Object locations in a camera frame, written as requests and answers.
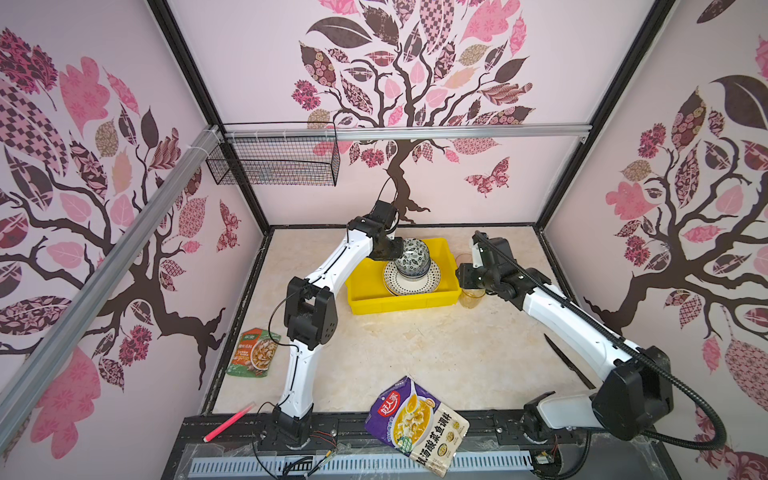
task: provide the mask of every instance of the yellow tray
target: yellow tray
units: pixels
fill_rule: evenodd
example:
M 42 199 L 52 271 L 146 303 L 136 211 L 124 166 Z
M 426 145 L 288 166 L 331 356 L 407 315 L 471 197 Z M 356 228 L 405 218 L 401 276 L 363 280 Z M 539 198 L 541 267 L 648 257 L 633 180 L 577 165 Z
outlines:
M 432 293 L 418 295 L 392 295 L 384 284 L 384 267 L 387 262 L 375 262 L 369 258 L 360 262 L 346 280 L 347 299 L 352 313 L 397 312 L 432 306 L 448 306 L 458 301 L 461 289 L 456 278 L 456 260 L 445 238 L 424 240 L 429 256 L 440 267 L 440 284 Z

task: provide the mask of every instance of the brand logo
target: brand logo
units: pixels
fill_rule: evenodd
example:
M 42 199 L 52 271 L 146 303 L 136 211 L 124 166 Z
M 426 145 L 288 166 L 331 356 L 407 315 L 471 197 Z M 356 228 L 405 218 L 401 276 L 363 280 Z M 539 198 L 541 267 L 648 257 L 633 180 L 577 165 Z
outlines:
M 384 403 L 379 407 L 379 415 L 382 417 L 392 416 L 397 412 L 397 407 L 400 405 L 400 394 L 397 392 L 391 392 L 389 396 L 384 400 Z

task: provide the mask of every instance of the butterfly illustration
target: butterfly illustration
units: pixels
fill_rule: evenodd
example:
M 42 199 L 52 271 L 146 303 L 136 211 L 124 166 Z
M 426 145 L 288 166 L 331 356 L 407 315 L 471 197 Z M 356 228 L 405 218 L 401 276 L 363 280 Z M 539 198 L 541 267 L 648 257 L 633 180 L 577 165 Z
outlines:
M 237 219 L 237 215 L 230 213 L 230 208 L 219 200 L 219 208 L 221 209 L 221 218 L 224 220 L 224 226 L 227 228 L 224 233 L 219 237 L 219 241 L 216 244 L 216 251 L 220 252 L 225 248 L 234 248 L 237 245 L 237 234 L 235 230 L 240 226 L 240 220 Z
M 489 176 L 485 175 L 470 175 L 469 177 L 466 177 L 464 180 L 468 181 L 470 185 L 473 185 L 478 188 L 478 192 L 485 195 L 485 197 L 488 197 L 488 192 L 493 190 L 493 187 L 509 187 L 507 185 L 507 181 L 509 180 L 509 175 L 507 175 L 506 172 L 507 169 L 509 169 L 509 157 L 506 157 L 504 160 L 498 162 L 495 167 L 493 167 L 493 171 Z

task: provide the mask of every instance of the wire basket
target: wire basket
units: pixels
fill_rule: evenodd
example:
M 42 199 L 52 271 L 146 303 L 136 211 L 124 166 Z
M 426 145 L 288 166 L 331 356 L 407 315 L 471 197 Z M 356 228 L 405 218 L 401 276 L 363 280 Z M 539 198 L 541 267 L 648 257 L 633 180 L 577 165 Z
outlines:
M 341 161 L 336 126 L 322 121 L 269 123 L 280 124 L 304 124 L 307 129 L 227 134 L 226 143 L 207 159 L 216 184 L 336 186 Z

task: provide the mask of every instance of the wallpaper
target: wallpaper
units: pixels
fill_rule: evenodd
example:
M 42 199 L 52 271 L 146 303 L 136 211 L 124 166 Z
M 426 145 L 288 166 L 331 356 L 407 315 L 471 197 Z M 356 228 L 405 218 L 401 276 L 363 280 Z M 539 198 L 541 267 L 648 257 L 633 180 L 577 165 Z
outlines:
M 95 6 L 4 15 L 3 385 L 204 128 L 146 5 Z M 132 36 L 101 41 L 115 15 Z M 63 18 L 100 26 L 57 35 Z M 199 412 L 259 241 L 239 191 L 198 168 L 2 453 L 0 475 L 159 476 L 181 419 Z
M 768 478 L 766 20 L 750 0 L 680 6 L 548 229 L 588 311 L 669 354 L 725 421 L 720 451 L 668 447 L 683 478 Z M 674 395 L 660 432 L 711 439 Z
M 223 21 L 207 4 L 174 5 L 225 121 L 367 128 L 586 122 L 650 2 L 567 6 L 570 18 L 525 0 L 225 4 L 250 24 L 216 38 L 203 35 L 204 24 Z M 602 32 L 610 46 L 589 31 L 595 15 L 611 19 Z M 270 18 L 286 21 L 278 29 Z M 588 59 L 574 65 L 567 41 L 589 51 Z M 345 223 L 361 211 L 349 198 L 372 204 L 387 180 L 386 198 L 404 223 L 533 221 L 575 141 L 340 142 L 336 187 L 255 190 L 271 223 Z M 313 153 L 332 147 L 323 142 Z M 526 181 L 511 188 L 513 172 Z M 318 208 L 307 211 L 307 201 Z

